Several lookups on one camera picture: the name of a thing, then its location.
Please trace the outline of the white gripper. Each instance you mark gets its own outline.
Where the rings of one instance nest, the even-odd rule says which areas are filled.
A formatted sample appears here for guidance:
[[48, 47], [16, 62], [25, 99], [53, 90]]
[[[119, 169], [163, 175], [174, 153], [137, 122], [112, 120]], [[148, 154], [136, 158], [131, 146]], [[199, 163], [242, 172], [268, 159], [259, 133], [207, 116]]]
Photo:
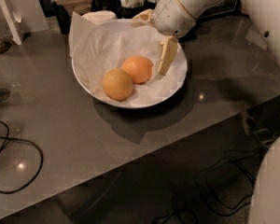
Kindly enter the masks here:
[[177, 38], [185, 36], [196, 24], [178, 0], [159, 0], [155, 9], [146, 9], [132, 18], [135, 23], [155, 26], [166, 37], [162, 42], [158, 73], [165, 76], [178, 49]]

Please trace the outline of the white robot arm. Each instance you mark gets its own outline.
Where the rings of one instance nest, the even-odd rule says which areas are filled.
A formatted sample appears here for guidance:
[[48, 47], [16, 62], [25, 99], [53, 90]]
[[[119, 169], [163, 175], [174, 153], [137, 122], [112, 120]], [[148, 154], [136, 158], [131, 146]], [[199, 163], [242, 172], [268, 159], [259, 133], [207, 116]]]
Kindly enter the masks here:
[[[159, 0], [133, 18], [163, 35], [183, 37], [208, 8], [224, 0]], [[280, 67], [280, 0], [240, 0]], [[248, 224], [280, 224], [280, 137], [264, 156], [252, 195]]]

